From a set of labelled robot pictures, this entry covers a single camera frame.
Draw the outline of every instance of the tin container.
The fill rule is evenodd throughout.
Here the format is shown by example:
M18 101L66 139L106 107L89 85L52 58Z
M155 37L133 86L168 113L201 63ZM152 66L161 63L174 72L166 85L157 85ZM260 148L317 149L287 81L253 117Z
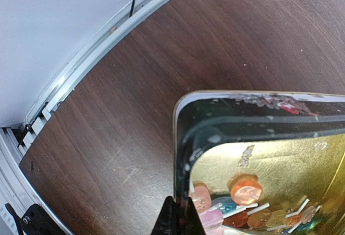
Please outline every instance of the tin container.
M207 235L345 231L344 96L193 92L174 139L180 234L189 197Z

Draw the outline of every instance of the candy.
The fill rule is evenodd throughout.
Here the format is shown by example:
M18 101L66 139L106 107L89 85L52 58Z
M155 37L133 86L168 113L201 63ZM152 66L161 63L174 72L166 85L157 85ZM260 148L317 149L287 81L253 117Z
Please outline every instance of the candy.
M217 229L223 223L223 214L219 210L205 211L199 215L199 218L205 231Z
M271 217L268 219L266 226L267 227L276 227L282 225L285 222L286 211L278 210L272 212Z
M206 235L224 235L224 229L222 227L218 227L216 229L206 231Z
M239 205L250 205L259 200L263 193L263 187L254 177L243 177L230 189L231 198Z
M250 215L247 224L251 228L262 228L266 225L271 215L272 213L269 209L263 209Z
M242 227L248 222L248 214L242 211L236 215L225 218L223 224L230 227Z
M237 208L237 204L233 202L230 196L219 197L212 201L212 206L221 203L222 206L219 208L222 213L225 215L228 212L231 212Z
M313 206L309 206L307 209L304 210L302 213L301 221L303 224L309 223L316 214L316 208Z
M194 187L194 193L191 197L198 213L206 211L211 207L211 196L205 186L199 185Z
M302 214L300 213L299 215L295 215L289 218L285 219L285 224L287 229L288 228L292 228L293 226L295 226L302 218Z

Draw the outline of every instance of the scratch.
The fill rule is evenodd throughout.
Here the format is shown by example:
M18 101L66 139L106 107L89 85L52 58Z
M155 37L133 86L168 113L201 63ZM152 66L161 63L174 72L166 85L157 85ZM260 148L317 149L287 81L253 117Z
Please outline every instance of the scratch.
M132 169L132 168L142 168L142 167L148 167L148 166L152 166L152 163L147 163L147 164L139 164L139 165L130 165L127 167L116 167L117 169L121 169L121 173L126 170L126 169Z
M295 154L287 154L287 155L277 155L277 156L273 156L273 157L271 157L271 156L264 156L262 158L258 158L258 159L253 160L253 161L257 161L257 160L259 160L259 161L271 160L273 158L286 158L286 157L294 157L294 156L296 156L296 155Z
M93 222L92 222L92 229L93 229L94 226L95 226L96 219L97 219L97 216L95 216L95 218L93 219Z
M138 201L136 202L136 204L134 204L134 205L142 205L142 202L145 201L145 200L146 200L145 198L141 198L141 199L138 200Z
M131 173L127 176L127 178L122 182L121 185L124 185L135 173L137 173L139 171L139 168L138 169L133 169L131 171Z
M326 177L325 177L325 173L322 172L322 177L323 177L323 181L325 182L325 190L327 189L327 181L326 181Z
M148 195L144 195L144 194L141 194L141 196L145 196L147 199L155 199L155 198L157 198L155 196L148 196Z
M89 192L90 192L90 190L88 190L88 191L82 196L81 199L83 199Z
M263 170L263 173L267 173L271 168L271 165L266 165L265 169Z
M118 149L118 151L111 157L111 159L107 162L107 164L103 167L102 171L104 171L107 166L115 159L116 156L123 150L127 142L129 141L130 137L123 143L123 145Z
M148 170L148 172L150 174L156 173L156 172L162 172L164 170L170 170L171 171L171 167L163 167L163 168L159 168L159 169L154 169L154 170Z
M101 211L101 209L102 209L104 206L106 206L107 204L111 203L113 200L115 200L115 199L107 200L104 204L101 205L101 207L99 208L98 211Z

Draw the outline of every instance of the wood grain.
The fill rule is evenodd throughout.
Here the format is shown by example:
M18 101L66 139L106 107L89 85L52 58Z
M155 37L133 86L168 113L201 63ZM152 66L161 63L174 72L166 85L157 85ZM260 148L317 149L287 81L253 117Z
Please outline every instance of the wood grain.
M149 234L173 192L176 101L197 89L343 94L344 1L170 1L85 77L21 169L76 234Z

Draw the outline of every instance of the white trim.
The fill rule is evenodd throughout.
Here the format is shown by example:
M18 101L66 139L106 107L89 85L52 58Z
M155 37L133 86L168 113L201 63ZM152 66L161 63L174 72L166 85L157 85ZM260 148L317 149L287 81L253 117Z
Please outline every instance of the white trim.
M27 132L23 138L23 142L25 146L29 148L32 145L35 138L36 138L36 134L34 132Z
M27 147L25 145L19 145L18 150L22 154L22 158L24 157L25 153L27 152Z
M19 168L18 159L14 156L16 155L15 151L18 150L18 144L12 142L11 135L13 133L10 128L0 129L0 209L3 208L0 216L13 232L16 230L13 228L14 221L8 213L5 214L7 210L4 204L10 203L17 214L23 216L25 211L36 203L50 215L66 234L73 234L50 210L24 176Z
M52 114L48 112L46 108L43 108L42 114L46 121L49 121L49 119L52 117Z
M38 101L29 110L23 121L23 126L31 123L47 102L50 103L48 106L49 113L53 109L56 109L57 103L63 101L68 96L75 85L98 63L107 51L110 51L125 35L167 1L169 0L136 0L135 13L131 18L128 17L132 1L127 3L68 62L66 67L52 81L49 87L39 97ZM114 33L111 33L111 29L114 29L114 27L118 29Z
M31 128L34 131L36 135L38 135L41 130L43 129L44 125L47 123L47 121L44 118L38 117L35 122L32 124Z

